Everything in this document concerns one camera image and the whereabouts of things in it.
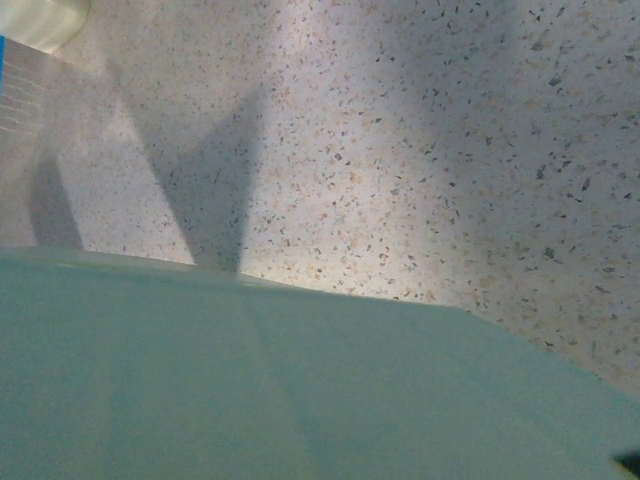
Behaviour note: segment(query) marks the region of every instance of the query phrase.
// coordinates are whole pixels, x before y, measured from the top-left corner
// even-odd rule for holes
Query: transparent plastic object
[[[0,35],[52,53],[82,28],[90,0],[0,0]]]

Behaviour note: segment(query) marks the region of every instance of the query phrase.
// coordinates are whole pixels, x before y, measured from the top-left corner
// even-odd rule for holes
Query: blue edge
[[[4,65],[4,37],[0,36],[0,95],[2,95],[2,65]]]

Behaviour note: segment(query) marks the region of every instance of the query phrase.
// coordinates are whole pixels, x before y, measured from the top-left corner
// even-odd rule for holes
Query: light teal surface
[[[0,254],[3,480],[621,479],[640,447],[637,403],[463,311],[72,257]]]

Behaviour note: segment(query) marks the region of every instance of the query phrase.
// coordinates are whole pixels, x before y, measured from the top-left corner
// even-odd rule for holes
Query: terrazzo surface
[[[639,15],[95,0],[0,242],[455,305],[640,398]]]

